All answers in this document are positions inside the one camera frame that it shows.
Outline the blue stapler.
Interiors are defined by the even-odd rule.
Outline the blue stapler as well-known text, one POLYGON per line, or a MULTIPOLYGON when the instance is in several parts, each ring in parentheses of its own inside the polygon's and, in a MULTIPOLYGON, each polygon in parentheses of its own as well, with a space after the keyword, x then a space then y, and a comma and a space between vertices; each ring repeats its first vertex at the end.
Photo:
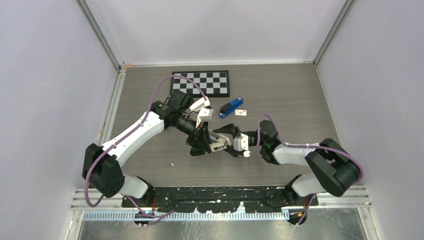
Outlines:
POLYGON ((224 104, 220 110, 219 110, 219 118, 225 119, 228 117, 232 112, 234 112, 238 107, 240 107, 244 103, 244 99, 239 96, 235 98, 234 100, 224 104))

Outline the black and white stapler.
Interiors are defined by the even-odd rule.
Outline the black and white stapler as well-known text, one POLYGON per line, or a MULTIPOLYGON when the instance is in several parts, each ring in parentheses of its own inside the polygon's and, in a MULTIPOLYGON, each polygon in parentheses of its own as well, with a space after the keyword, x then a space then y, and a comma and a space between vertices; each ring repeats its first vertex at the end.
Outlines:
POLYGON ((202 149, 193 147, 191 150, 193 156, 201 156, 219 151, 230 153, 234 149, 232 140, 223 133, 216 133, 209 130, 206 136, 207 144, 202 143, 202 149))

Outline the white staple box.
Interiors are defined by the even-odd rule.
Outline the white staple box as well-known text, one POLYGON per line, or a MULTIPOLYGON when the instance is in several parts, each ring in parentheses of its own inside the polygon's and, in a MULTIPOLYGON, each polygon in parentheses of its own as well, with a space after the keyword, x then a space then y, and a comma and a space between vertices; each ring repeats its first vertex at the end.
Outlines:
POLYGON ((236 109, 234 111, 234 115, 235 116, 246 117, 247 116, 247 111, 246 110, 242 110, 242 109, 236 109))

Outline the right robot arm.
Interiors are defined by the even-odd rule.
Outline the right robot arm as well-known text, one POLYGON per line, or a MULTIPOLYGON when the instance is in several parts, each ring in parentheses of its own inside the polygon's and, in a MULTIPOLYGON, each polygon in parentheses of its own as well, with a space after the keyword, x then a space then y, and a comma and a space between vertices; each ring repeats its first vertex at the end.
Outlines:
POLYGON ((279 138, 270 120, 262 120, 255 131, 241 131, 234 124, 213 130, 216 134, 231 135, 233 156, 251 154, 257 146, 263 160, 274 165, 300 165, 311 173, 295 176, 282 191, 290 205, 299 205, 305 197, 329 193, 341 197, 352 185, 361 181, 363 170, 336 141, 326 138, 314 144, 290 144, 279 138))

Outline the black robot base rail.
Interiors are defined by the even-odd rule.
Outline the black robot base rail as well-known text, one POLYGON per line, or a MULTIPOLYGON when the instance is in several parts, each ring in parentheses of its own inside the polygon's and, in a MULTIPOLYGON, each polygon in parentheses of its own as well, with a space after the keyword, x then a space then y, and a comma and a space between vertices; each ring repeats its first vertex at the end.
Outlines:
POLYGON ((121 206, 154 208, 160 213, 277 213, 285 207, 304 209, 318 205, 311 195, 295 196, 283 186, 150 187, 141 199, 123 197, 121 206))

